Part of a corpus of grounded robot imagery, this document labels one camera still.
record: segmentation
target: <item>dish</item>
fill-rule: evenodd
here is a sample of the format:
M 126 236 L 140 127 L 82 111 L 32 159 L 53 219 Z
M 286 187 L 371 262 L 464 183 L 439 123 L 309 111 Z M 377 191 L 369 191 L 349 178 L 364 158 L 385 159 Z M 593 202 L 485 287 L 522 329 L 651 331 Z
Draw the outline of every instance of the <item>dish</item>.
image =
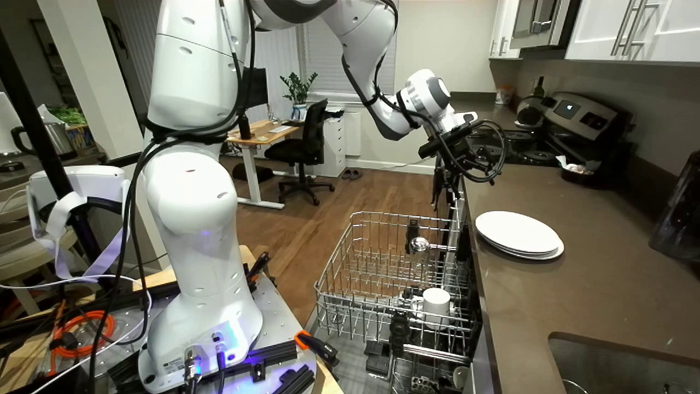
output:
M 561 251 L 561 238 L 543 222 L 506 212 L 489 210 L 477 216 L 477 233 L 498 249 L 524 259 L 551 259 Z

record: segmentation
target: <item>dishwasher rack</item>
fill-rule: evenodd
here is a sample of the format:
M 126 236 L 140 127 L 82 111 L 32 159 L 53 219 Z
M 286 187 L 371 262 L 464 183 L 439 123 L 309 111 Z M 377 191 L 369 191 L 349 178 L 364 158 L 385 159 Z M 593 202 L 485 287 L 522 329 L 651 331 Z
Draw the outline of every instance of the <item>dishwasher rack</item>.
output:
M 391 357 L 470 364 L 481 329 L 470 261 L 449 219 L 361 210 L 319 281 L 317 323 L 337 339 L 387 341 Z M 421 291 L 450 293 L 450 314 L 421 310 Z

